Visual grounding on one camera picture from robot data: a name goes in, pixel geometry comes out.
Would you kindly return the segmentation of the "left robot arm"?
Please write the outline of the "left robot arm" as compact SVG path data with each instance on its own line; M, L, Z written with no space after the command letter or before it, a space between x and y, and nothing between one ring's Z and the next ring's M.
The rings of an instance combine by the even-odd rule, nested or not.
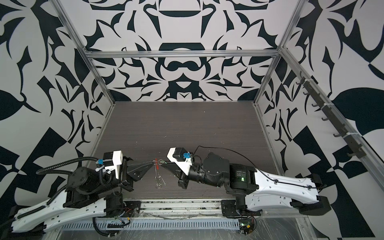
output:
M51 198L31 207L15 206L1 224L1 237L38 235L88 218L124 216L127 206L121 192L132 192L154 162L129 165L125 156L98 159L81 157L38 170L37 175L64 174L67 183Z

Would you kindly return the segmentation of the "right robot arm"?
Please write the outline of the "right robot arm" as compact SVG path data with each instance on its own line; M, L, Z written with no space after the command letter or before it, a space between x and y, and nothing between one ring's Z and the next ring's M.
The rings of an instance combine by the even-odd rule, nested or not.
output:
M232 164L214 153L209 153L200 163L183 148L171 148L168 162L162 166L179 180L178 185L187 189L190 181L216 188L225 188L235 197L222 201L223 216L247 218L260 215L267 209L297 209L307 216L323 216L332 208L328 198L319 195L322 186L319 176L289 178L258 170L241 164Z

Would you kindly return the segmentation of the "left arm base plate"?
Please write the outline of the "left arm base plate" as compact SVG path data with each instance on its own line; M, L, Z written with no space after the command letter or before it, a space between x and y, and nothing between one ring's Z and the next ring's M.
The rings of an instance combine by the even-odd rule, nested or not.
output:
M141 212L141 201L124 201L123 212L120 214L121 218L134 218Z

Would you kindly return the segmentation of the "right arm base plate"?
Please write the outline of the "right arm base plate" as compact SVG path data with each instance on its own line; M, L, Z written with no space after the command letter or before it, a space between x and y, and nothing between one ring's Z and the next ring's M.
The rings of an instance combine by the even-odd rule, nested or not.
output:
M222 215L229 219L242 219L250 216L249 213L237 209L235 200L221 200Z

